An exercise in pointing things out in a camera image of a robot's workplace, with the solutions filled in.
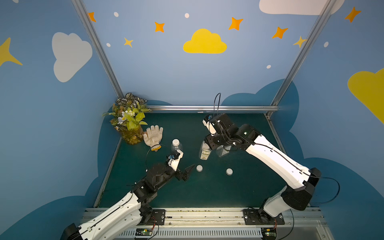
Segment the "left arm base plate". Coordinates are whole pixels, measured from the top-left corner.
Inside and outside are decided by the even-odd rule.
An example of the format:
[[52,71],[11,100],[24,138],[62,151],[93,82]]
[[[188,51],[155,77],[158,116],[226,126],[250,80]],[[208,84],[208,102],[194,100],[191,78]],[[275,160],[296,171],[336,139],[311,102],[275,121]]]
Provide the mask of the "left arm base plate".
[[156,223],[159,226],[165,224],[166,210],[164,209],[152,209],[145,213],[140,222],[141,225],[153,225]]

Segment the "tall clear labelled bottle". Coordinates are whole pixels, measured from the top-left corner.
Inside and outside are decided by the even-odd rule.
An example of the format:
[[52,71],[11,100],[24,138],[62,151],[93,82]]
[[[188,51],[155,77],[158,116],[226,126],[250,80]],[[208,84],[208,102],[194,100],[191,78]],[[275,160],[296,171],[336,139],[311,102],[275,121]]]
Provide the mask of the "tall clear labelled bottle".
[[200,148],[200,151],[199,151],[199,158],[201,160],[207,160],[211,154],[212,150],[211,148],[209,147],[209,145],[203,141],[202,142],[202,145],[201,145],[201,148]]

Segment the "round clear plastic bottle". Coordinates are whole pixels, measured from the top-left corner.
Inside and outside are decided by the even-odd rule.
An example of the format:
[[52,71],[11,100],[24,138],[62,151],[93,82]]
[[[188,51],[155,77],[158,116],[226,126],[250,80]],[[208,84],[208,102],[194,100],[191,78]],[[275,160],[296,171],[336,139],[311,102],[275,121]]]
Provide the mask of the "round clear plastic bottle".
[[177,146],[177,147],[171,145],[171,152],[172,152],[173,154],[179,154],[180,151],[183,151],[183,146],[182,146],[181,142],[180,142],[180,145]]

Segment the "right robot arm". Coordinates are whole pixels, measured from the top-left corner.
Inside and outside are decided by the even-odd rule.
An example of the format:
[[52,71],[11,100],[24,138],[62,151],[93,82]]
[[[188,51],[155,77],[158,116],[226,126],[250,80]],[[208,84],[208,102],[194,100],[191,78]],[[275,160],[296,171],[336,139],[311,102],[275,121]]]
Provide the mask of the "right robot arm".
[[286,182],[281,191],[266,199],[259,208],[257,216],[261,222],[266,223],[286,210],[303,211],[307,208],[321,177],[318,169],[309,169],[297,163],[251,125],[237,127],[227,114],[207,115],[203,125],[209,131],[205,143],[211,150],[218,147],[243,150],[262,161]]

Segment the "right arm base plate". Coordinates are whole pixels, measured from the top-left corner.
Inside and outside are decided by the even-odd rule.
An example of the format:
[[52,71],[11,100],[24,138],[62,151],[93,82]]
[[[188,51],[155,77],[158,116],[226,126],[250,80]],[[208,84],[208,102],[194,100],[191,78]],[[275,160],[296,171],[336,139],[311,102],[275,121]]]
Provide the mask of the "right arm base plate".
[[243,217],[246,225],[284,225],[285,220],[282,214],[277,217],[270,217],[266,214],[260,214],[257,209],[243,209]]

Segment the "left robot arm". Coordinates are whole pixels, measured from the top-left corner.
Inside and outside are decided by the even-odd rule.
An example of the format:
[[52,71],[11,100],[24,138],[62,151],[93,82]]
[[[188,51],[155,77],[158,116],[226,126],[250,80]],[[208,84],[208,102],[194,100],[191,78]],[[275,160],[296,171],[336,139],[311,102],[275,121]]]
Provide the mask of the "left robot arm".
[[79,226],[71,224],[62,233],[62,240],[113,240],[130,227],[150,221],[153,209],[149,203],[158,190],[173,177],[187,181],[195,166],[184,171],[166,164],[157,164],[147,171],[146,176],[134,185],[121,200],[112,207]]

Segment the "square clear plastic bottle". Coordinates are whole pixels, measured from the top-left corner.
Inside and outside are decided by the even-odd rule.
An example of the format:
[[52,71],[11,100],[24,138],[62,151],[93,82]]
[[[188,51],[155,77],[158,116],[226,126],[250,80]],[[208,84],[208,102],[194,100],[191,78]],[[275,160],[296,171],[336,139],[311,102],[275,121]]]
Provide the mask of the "square clear plastic bottle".
[[219,146],[216,149],[216,154],[218,155],[219,158],[224,157],[228,155],[231,152],[232,146]]

